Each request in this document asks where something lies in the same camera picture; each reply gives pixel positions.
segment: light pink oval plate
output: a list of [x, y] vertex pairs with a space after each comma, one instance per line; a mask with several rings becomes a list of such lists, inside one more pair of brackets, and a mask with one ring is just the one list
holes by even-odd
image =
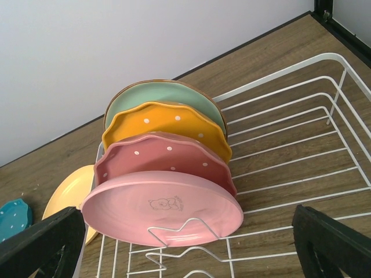
[[228, 166], [216, 153], [192, 138], [172, 133], [146, 133], [113, 143], [94, 166], [97, 186], [120, 175], [154, 170], [196, 175], [237, 194]]
[[[124, 242], [163, 246], [149, 227], [180, 229], [200, 218], [218, 237], [235, 232], [243, 221], [237, 201], [214, 182], [174, 171], [144, 171], [113, 178], [96, 187], [82, 203], [85, 222]], [[151, 229], [169, 247], [212, 242], [216, 237], [192, 220], [181, 231]]]

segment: light yellow plate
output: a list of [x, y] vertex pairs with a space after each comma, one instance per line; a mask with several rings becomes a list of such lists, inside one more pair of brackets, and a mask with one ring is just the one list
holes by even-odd
[[[94, 178], [94, 165], [83, 166], [70, 174], [54, 191], [46, 205], [42, 219], [45, 219], [65, 207], [80, 207], [90, 193]], [[98, 232], [88, 228], [85, 244], [90, 243]]]
[[220, 126], [192, 107], [179, 103], [149, 101], [117, 113], [103, 133], [102, 142], [107, 150], [114, 142], [152, 131], [196, 139], [226, 163], [231, 159], [232, 150]]

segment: white wall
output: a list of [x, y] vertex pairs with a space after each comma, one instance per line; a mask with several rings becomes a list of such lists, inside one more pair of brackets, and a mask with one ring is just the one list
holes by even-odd
[[371, 1], [335, 0], [333, 19], [371, 47]]
[[313, 0], [2, 1], [0, 166], [308, 11]]

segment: wooden surface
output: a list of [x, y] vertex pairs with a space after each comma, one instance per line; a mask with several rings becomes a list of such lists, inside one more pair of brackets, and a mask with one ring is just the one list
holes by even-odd
[[[214, 97], [324, 52], [335, 52], [343, 55], [367, 85], [371, 87], [371, 70], [311, 16], [303, 17], [241, 48], [183, 77], [181, 81], [189, 83]], [[338, 82], [341, 73], [342, 68], [339, 63], [323, 61], [225, 100], [220, 103], [220, 106], [225, 108], [231, 104], [252, 99], [321, 75], [332, 76]], [[367, 126], [370, 126], [370, 103], [349, 76], [345, 79], [343, 89]], [[336, 90], [329, 81], [318, 81], [283, 92], [275, 97], [229, 110], [225, 113], [225, 116], [228, 121], [239, 119], [318, 92], [325, 92], [334, 96]], [[329, 100], [325, 97], [312, 98], [284, 109], [241, 121], [238, 124], [232, 124], [229, 126], [229, 134], [321, 105], [328, 109], [331, 107]], [[355, 126], [360, 138], [367, 143], [368, 150], [371, 150], [368, 140], [365, 140], [364, 132], [355, 123], [354, 117], [350, 115], [343, 101], [339, 101], [339, 106], [349, 117], [351, 124]], [[317, 110], [279, 124], [230, 137], [229, 143], [235, 144], [321, 116], [325, 116], [324, 111]], [[366, 174], [369, 175], [371, 173], [369, 163], [337, 113], [334, 114], [334, 119], [339, 129], [344, 133], [345, 139], [354, 151], [356, 158], [364, 167]], [[261, 152], [230, 163], [233, 176], [255, 171], [253, 174], [234, 180], [238, 191], [266, 189], [268, 186], [299, 181], [353, 167], [353, 161], [348, 152], [344, 150], [295, 162], [297, 159], [343, 148], [344, 145], [336, 134], [329, 134], [273, 151], [262, 152], [331, 131], [334, 131], [334, 128], [331, 125], [326, 125], [326, 120], [322, 119], [233, 147], [234, 158]], [[2, 189], [0, 205], [8, 200], [22, 197], [32, 207], [36, 222], [39, 221], [49, 198], [62, 180], [77, 168], [94, 163], [102, 132], [103, 123], [102, 119], [99, 119], [0, 168], [0, 187]], [[281, 163], [285, 163], [285, 165], [273, 167]], [[337, 175], [293, 182], [286, 186], [238, 195], [238, 201], [243, 210], [249, 213], [245, 215], [242, 227], [235, 234], [242, 235], [289, 226], [298, 203], [312, 206], [331, 217], [371, 212], [371, 193], [369, 190], [316, 199], [322, 195], [365, 187], [366, 184], [359, 172], [350, 170]], [[274, 207], [290, 202], [292, 204]], [[365, 235], [371, 236], [371, 216], [342, 220], [342, 222]], [[96, 277], [100, 245], [101, 236], [98, 236], [85, 248], [81, 277]], [[237, 237], [230, 240], [230, 245], [233, 258], [294, 251], [291, 229]], [[205, 247], [221, 259], [228, 258], [225, 240], [206, 244]], [[145, 247], [133, 246], [133, 250], [143, 248]], [[120, 243], [118, 249], [116, 277], [125, 277], [129, 245]], [[101, 277], [111, 277], [114, 250], [115, 241], [106, 239]], [[171, 248], [166, 252], [180, 254], [184, 250], [185, 248]], [[208, 270], [215, 277], [231, 276], [230, 264], [219, 263], [199, 250], [187, 253], [182, 259], [164, 258], [163, 262], [168, 267], [168, 270], [163, 272], [163, 277], [183, 277], [194, 269]], [[130, 269], [132, 272], [156, 268], [158, 267], [153, 262], [144, 257], [144, 253], [132, 255]], [[296, 255], [234, 262], [233, 268], [235, 277], [303, 277]], [[158, 277], [158, 272], [133, 277]], [[195, 274], [192, 277], [205, 277], [205, 275]]]

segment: white wire dish rack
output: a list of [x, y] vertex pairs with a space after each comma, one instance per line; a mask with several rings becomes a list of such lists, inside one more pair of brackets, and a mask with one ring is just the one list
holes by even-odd
[[[273, 148], [264, 149], [264, 150], [259, 151], [259, 152], [250, 153], [250, 154], [245, 155], [245, 156], [240, 156], [240, 157], [237, 157], [237, 158], [233, 158], [231, 160], [231, 162], [237, 161], [237, 160], [240, 160], [240, 159], [249, 158], [249, 157], [252, 157], [252, 156], [257, 155], [257, 154], [274, 152], [274, 151], [277, 151], [281, 148], [285, 148], [285, 147], [292, 146], [292, 145], [297, 145], [297, 144], [300, 144], [302, 142], [315, 140], [317, 138], [324, 137], [324, 136], [329, 136], [329, 135], [338, 136], [339, 139], [341, 140], [341, 143], [342, 143], [343, 146], [341, 148], [333, 149], [333, 150], [322, 152], [322, 153], [316, 153], [314, 155], [310, 155], [310, 156], [306, 156], [306, 157], [302, 157], [302, 158], [293, 159], [293, 160], [290, 160], [288, 162], [275, 164], [273, 166], [266, 167], [266, 168], [263, 168], [263, 169], [258, 169], [258, 170], [255, 170], [255, 171], [245, 170], [244, 173], [234, 176], [233, 179], [235, 180], [237, 178], [247, 177], [249, 175], [264, 172], [264, 171], [267, 171], [267, 170], [270, 170], [270, 169], [280, 168], [280, 167], [288, 165], [288, 164], [295, 164], [295, 163], [302, 162], [304, 160], [313, 159], [313, 158], [317, 158], [317, 157], [320, 157], [320, 156], [323, 156], [323, 155], [328, 155], [330, 153], [338, 153], [338, 152], [343, 152], [343, 151], [348, 153], [348, 155], [350, 156], [354, 165], [351, 166], [351, 167], [348, 167], [346, 169], [333, 171], [331, 173], [315, 175], [315, 176], [311, 176], [311, 177], [308, 177], [308, 178], [305, 178], [305, 179], [286, 182], [286, 183], [283, 183], [283, 184], [275, 184], [275, 185], [272, 185], [272, 186], [265, 187], [263, 189], [253, 189], [253, 190], [249, 190], [249, 191], [239, 192], [238, 195], [245, 195], [245, 194], [249, 194], [249, 193], [252, 193], [252, 192], [259, 191], [259, 190], [269, 190], [269, 189], [279, 188], [279, 187], [282, 187], [282, 186], [297, 185], [297, 184], [307, 182], [307, 181], [311, 181], [311, 180], [317, 180], [317, 179], [321, 179], [321, 178], [325, 178], [325, 177], [335, 176], [335, 175], [338, 175], [338, 174], [341, 174], [341, 173], [344, 173], [344, 172], [347, 172], [347, 171], [358, 171], [359, 174], [361, 175], [362, 179], [365, 182], [365, 186], [363, 186], [361, 188], [352, 189], [352, 190], [336, 192], [336, 193], [322, 195], [322, 196], [316, 196], [316, 197], [312, 197], [312, 198], [309, 198], [309, 199], [295, 200], [293, 202], [282, 203], [282, 204], [278, 204], [278, 205], [274, 205], [274, 206], [266, 206], [266, 207], [263, 207], [263, 208], [260, 208], [260, 209], [257, 209], [257, 210], [244, 211], [244, 215], [246, 217], [248, 217], [248, 215], [250, 215], [251, 213], [256, 213], [256, 212], [259, 212], [259, 211], [276, 209], [276, 208], [279, 208], [279, 207], [285, 207], [285, 206], [301, 204], [301, 203], [309, 202], [309, 201], [327, 199], [327, 198], [330, 198], [330, 197], [347, 195], [347, 194], [352, 194], [352, 193], [357, 193], [357, 192], [362, 192], [362, 191], [369, 191], [370, 188], [371, 188], [371, 183], [370, 183], [370, 181], [369, 181], [369, 179], [366, 175], [367, 172], [364, 170], [363, 167], [361, 167], [360, 163], [357, 161], [356, 156], [354, 155], [354, 152], [352, 151], [352, 148], [350, 148], [347, 140], [345, 139], [345, 138], [347, 138], [347, 136], [344, 135], [345, 133], [347, 133], [348, 135], [350, 134], [350, 136], [353, 137], [356, 144], [360, 147], [361, 151], [365, 155], [365, 157], [366, 157], [365, 161], [367, 163], [370, 163], [371, 162], [371, 156], [370, 156], [370, 154], [367, 150], [367, 143], [366, 142], [369, 142], [369, 140], [371, 139], [371, 132], [369, 131], [369, 129], [367, 128], [367, 126], [365, 125], [365, 123], [363, 122], [361, 117], [358, 115], [357, 111], [351, 105], [350, 101], [346, 98], [346, 96], [343, 93], [341, 88], [343, 87], [345, 77], [347, 75], [349, 75], [352, 78], [352, 80], [357, 84], [357, 86], [360, 88], [360, 90], [364, 93], [364, 95], [368, 98], [368, 100], [371, 100], [371, 91], [365, 85], [365, 83], [362, 81], [362, 79], [358, 76], [358, 74], [353, 70], [353, 68], [349, 65], [349, 63], [341, 55], [335, 54], [335, 53], [324, 53], [324, 54], [317, 55], [313, 58], [309, 58], [308, 60], [302, 61], [300, 63], [297, 63], [295, 65], [287, 67], [285, 69], [277, 71], [277, 72], [275, 72], [271, 75], [265, 76], [263, 78], [260, 78], [256, 81], [254, 81], [254, 82], [248, 83], [244, 86], [241, 86], [237, 89], [234, 89], [234, 90], [232, 90], [228, 93], [225, 93], [225, 94], [222, 94], [218, 97], [215, 97], [214, 100], [215, 100], [215, 102], [219, 103], [221, 101], [228, 100], [228, 99], [232, 98], [233, 96], [237, 96], [241, 93], [248, 94], [248, 91], [253, 89], [253, 88], [256, 88], [256, 87], [261, 86], [261, 85], [263, 85], [267, 82], [273, 81], [274, 79], [277, 79], [277, 78], [283, 77], [285, 75], [291, 74], [295, 71], [298, 71], [300, 69], [303, 69], [305, 67], [308, 67], [310, 65], [313, 65], [315, 63], [318, 63], [318, 62], [324, 61], [324, 60], [337, 61], [342, 65], [343, 73], [341, 75], [339, 83], [337, 83], [332, 77], [319, 76], [319, 77], [312, 78], [312, 79], [304, 81], [304, 82], [294, 84], [292, 86], [285, 87], [283, 89], [276, 90], [276, 91], [271, 92], [271, 93], [267, 93], [267, 94], [264, 94], [264, 95], [261, 95], [261, 96], [258, 96], [258, 97], [255, 97], [255, 98], [252, 98], [252, 99], [249, 99], [249, 100], [246, 100], [246, 101], [234, 104], [234, 105], [231, 105], [229, 107], [226, 107], [226, 108], [222, 109], [222, 111], [223, 112], [233, 111], [234, 109], [237, 109], [238, 107], [241, 107], [241, 105], [254, 104], [254, 103], [256, 103], [258, 101], [261, 101], [261, 100], [268, 100], [269, 98], [277, 96], [278, 94], [281, 94], [281, 93], [286, 92], [288, 90], [291, 90], [291, 89], [294, 89], [294, 88], [297, 88], [297, 87], [301, 87], [301, 86], [307, 85], [309, 83], [318, 82], [318, 81], [321, 81], [321, 80], [324, 79], [324, 80], [327, 80], [327, 81], [331, 82], [333, 87], [336, 89], [336, 95], [334, 97], [332, 97], [329, 93], [317, 92], [317, 93], [310, 94], [308, 96], [302, 97], [300, 99], [296, 99], [296, 100], [293, 100], [293, 101], [290, 101], [290, 102], [287, 102], [287, 103], [284, 103], [284, 104], [281, 104], [281, 105], [278, 105], [278, 106], [275, 106], [275, 107], [272, 107], [272, 108], [269, 108], [269, 109], [265, 109], [265, 110], [256, 112], [252, 115], [247, 115], [247, 116], [244, 116], [242, 118], [230, 121], [230, 122], [228, 122], [228, 125], [233, 126], [235, 124], [241, 123], [242, 121], [252, 120], [255, 117], [262, 116], [262, 115], [268, 114], [270, 112], [279, 111], [280, 109], [290, 109], [293, 105], [303, 103], [307, 100], [310, 100], [310, 99], [313, 99], [313, 98], [318, 98], [318, 97], [326, 97], [328, 99], [328, 103], [330, 104], [330, 109], [328, 109], [324, 105], [319, 105], [317, 107], [313, 107], [311, 109], [307, 109], [307, 110], [304, 110], [304, 111], [299, 111], [298, 113], [295, 113], [293, 115], [285, 116], [283, 118], [279, 118], [277, 120], [273, 120], [273, 121], [264, 123], [264, 124], [259, 125], [259, 126], [254, 126], [254, 127], [251, 127], [251, 128], [245, 129], [245, 130], [238, 131], [236, 133], [232, 133], [232, 134], [229, 135], [228, 138], [232, 139], [233, 137], [240, 136], [241, 134], [247, 134], [247, 133], [251, 133], [253, 131], [257, 131], [257, 130], [261, 130], [261, 129], [263, 130], [265, 127], [269, 127], [269, 126], [272, 126], [272, 125], [275, 125], [275, 124], [287, 122], [288, 120], [299, 118], [303, 115], [308, 115], [308, 114], [310, 114], [312, 112], [315, 112], [315, 111], [323, 111], [324, 116], [321, 116], [321, 117], [318, 117], [318, 118], [315, 118], [315, 119], [311, 119], [311, 120], [307, 120], [307, 121], [304, 121], [304, 122], [300, 122], [300, 123], [295, 123], [294, 125], [285, 126], [284, 128], [274, 130], [274, 131], [271, 131], [271, 132], [268, 132], [268, 133], [262, 132], [262, 133], [260, 133], [260, 135], [249, 138], [247, 140], [234, 142], [233, 144], [231, 144], [231, 147], [235, 147], [235, 146], [238, 146], [238, 145], [241, 145], [241, 144], [246, 144], [247, 142], [253, 142], [254, 140], [261, 140], [262, 138], [267, 137], [267, 136], [271, 136], [273, 134], [276, 134], [278, 136], [278, 135], [280, 135], [280, 133], [282, 133], [284, 131], [295, 129], [295, 128], [298, 128], [298, 127], [304, 127], [305, 125], [310, 125], [311, 123], [314, 123], [314, 122], [317, 122], [317, 121], [326, 122], [327, 125], [333, 126], [333, 130], [330, 131], [330, 132], [318, 134], [318, 135], [315, 135], [315, 136], [310, 136], [310, 137], [307, 137], [307, 138], [304, 138], [304, 139], [301, 139], [301, 140], [298, 140], [298, 141], [290, 142], [290, 143], [287, 143], [287, 144], [282, 144], [280, 146], [276, 146], [276, 147], [273, 147]], [[343, 108], [347, 107], [347, 109], [350, 110], [350, 113], [348, 113], [348, 115], [351, 115], [352, 117], [354, 117], [353, 122], [356, 123], [357, 127], [353, 127], [354, 124], [351, 124], [351, 122], [347, 119], [347, 117], [345, 116], [343, 111], [340, 109], [340, 106], [337, 103], [339, 98], [342, 99], [343, 102], [345, 103], [345, 105], [343, 105], [342, 107]], [[342, 131], [340, 131], [336, 121], [333, 118], [333, 113], [334, 112], [337, 112], [337, 114], [339, 116], [339, 117], [337, 117], [337, 120], [340, 120], [345, 124], [345, 128], [348, 129], [347, 131], [344, 131], [344, 129], [342, 129]], [[98, 150], [98, 154], [97, 154], [97, 160], [101, 158], [101, 156], [103, 155], [103, 152], [104, 152], [103, 147], [102, 147], [102, 145], [100, 145], [99, 150]], [[365, 216], [368, 216], [368, 215], [371, 215], [371, 211], [370, 212], [365, 212], [365, 213], [352, 214], [352, 215], [343, 215], [341, 217], [337, 217], [336, 219], [337, 220], [345, 220], [345, 219], [350, 219], [350, 218], [365, 217]], [[179, 252], [177, 254], [167, 253], [165, 242], [163, 242], [162, 239], [158, 238], [155, 235], [154, 230], [162, 229], [162, 230], [167, 230], [167, 231], [173, 231], [174, 233], [176, 233], [177, 231], [182, 230], [182, 228], [184, 226], [186, 226], [190, 221], [201, 221], [204, 224], [205, 229], [208, 229], [211, 233], [213, 233], [215, 238], [217, 238], [219, 240], [224, 240], [225, 244], [226, 244], [226, 247], [227, 247], [226, 248], [226, 250], [227, 250], [226, 255], [228, 256], [228, 258], [227, 259], [221, 259], [217, 255], [215, 255], [213, 252], [208, 250], [207, 248], [204, 248], [204, 247], [201, 247], [201, 246], [189, 247], [189, 248], [185, 249], [183, 252]], [[202, 250], [203, 252], [205, 252], [205, 256], [209, 255], [209, 258], [211, 260], [214, 260], [215, 263], [220, 262], [221, 264], [229, 265], [230, 276], [231, 277], [241, 277], [235, 271], [234, 263], [236, 263], [236, 262], [251, 261], [251, 260], [258, 260], [258, 259], [267, 259], [267, 258], [275, 258], [275, 257], [287, 257], [287, 256], [296, 255], [296, 252], [292, 251], [292, 252], [286, 252], [286, 253], [277, 253], [277, 254], [258, 255], [258, 256], [252, 256], [252, 257], [235, 258], [232, 255], [233, 250], [231, 248], [230, 240], [233, 240], [233, 239], [236, 239], [236, 238], [245, 238], [245, 237], [249, 237], [249, 236], [260, 235], [260, 234], [264, 234], [264, 233], [273, 233], [273, 232], [277, 232], [277, 231], [290, 230], [290, 229], [292, 229], [292, 226], [288, 225], [288, 226], [280, 226], [280, 227], [273, 228], [273, 229], [266, 229], [266, 230], [263, 230], [263, 231], [255, 231], [255, 232], [250, 232], [250, 233], [231, 235], [229, 237], [218, 237], [207, 226], [207, 224], [205, 222], [203, 222], [202, 219], [199, 219], [199, 218], [189, 219], [188, 221], [186, 221], [184, 223], [184, 225], [182, 227], [179, 227], [178, 230], [171, 230], [171, 229], [167, 229], [166, 227], [148, 227], [148, 232], [150, 234], [152, 234], [154, 237], [156, 237], [159, 240], [159, 242], [161, 242], [163, 244], [163, 247], [148, 248], [148, 249], [144, 249], [144, 250], [143, 249], [142, 250], [134, 250], [134, 248], [133, 248], [134, 245], [130, 244], [129, 254], [128, 254], [128, 268], [127, 268], [127, 274], [126, 275], [127, 275], [127, 277], [141, 277], [141, 275], [152, 273], [151, 277], [160, 277], [161, 278], [163, 275], [166, 274], [166, 270], [167, 270], [166, 265], [163, 264], [163, 259], [164, 258], [169, 258], [170, 257], [170, 258], [181, 260], [181, 258], [183, 256], [185, 256], [187, 253], [189, 253], [190, 251]], [[103, 236], [102, 242], [101, 242], [101, 251], [100, 251], [100, 258], [99, 258], [99, 264], [98, 264], [98, 270], [97, 270], [97, 277], [101, 277], [100, 272], [101, 272], [101, 267], [102, 267], [102, 259], [103, 259], [103, 256], [104, 256], [104, 243], [105, 243], [105, 237]], [[112, 269], [112, 277], [115, 277], [115, 275], [117, 275], [116, 269], [117, 269], [117, 255], [118, 255], [119, 244], [127, 244], [127, 243], [120, 243], [119, 241], [116, 241], [115, 252], [114, 252], [114, 261], [113, 261], [113, 269]], [[150, 260], [154, 263], [153, 264], [153, 266], [154, 266], [153, 269], [134, 270], [133, 271], [132, 270], [132, 256], [134, 254], [135, 255], [146, 256], [146, 258], [148, 260]], [[211, 270], [208, 270], [208, 269], [194, 269], [194, 270], [188, 272], [184, 277], [190, 277], [194, 273], [203, 273], [205, 277], [214, 277], [214, 275], [215, 275], [215, 274], [212, 275]]]

